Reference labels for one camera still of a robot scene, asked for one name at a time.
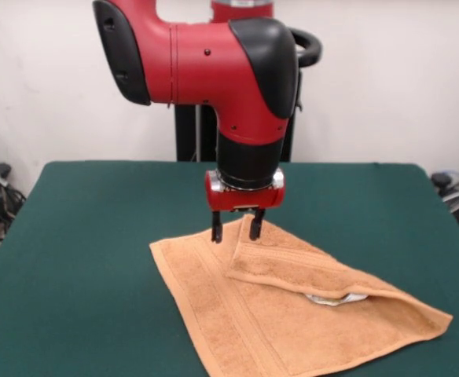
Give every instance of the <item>green tablecloth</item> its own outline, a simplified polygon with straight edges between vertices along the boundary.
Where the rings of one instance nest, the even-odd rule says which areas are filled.
[[[209,227],[209,167],[46,167],[0,249],[0,377],[206,375],[148,244]],[[459,227],[424,172],[284,168],[269,221],[455,316],[442,338],[339,375],[459,376]]]

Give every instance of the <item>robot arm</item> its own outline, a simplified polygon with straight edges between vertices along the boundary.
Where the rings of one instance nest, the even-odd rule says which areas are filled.
[[[211,7],[212,22],[274,16],[274,0],[211,0]]]
[[[129,101],[209,104],[218,116],[216,171],[207,172],[213,240],[220,211],[278,207],[285,180],[278,169],[288,119],[296,106],[295,36],[277,20],[173,24],[156,0],[95,0],[94,12],[112,74]]]

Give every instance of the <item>white backdrop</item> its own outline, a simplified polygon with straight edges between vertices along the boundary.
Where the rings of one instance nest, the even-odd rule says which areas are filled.
[[[204,21],[208,0],[159,0]],[[459,170],[459,0],[276,0],[316,34],[295,161],[414,162]],[[172,109],[128,103],[105,61],[91,0],[0,0],[0,160],[28,191],[45,163],[175,160]]]

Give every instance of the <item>green felt surface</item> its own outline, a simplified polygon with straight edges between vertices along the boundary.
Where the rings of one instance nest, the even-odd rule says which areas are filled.
[[[46,167],[0,249],[0,377],[206,375],[148,244],[209,227],[209,167]],[[459,376],[459,227],[424,172],[284,168],[269,221],[455,316],[442,338],[339,375]]]

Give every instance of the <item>towel fold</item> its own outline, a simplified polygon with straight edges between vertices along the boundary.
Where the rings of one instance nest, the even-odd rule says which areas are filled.
[[[211,231],[151,244],[211,377],[339,372],[448,328],[451,315],[268,222],[250,241],[251,219],[219,245]],[[360,301],[341,303],[350,294]]]

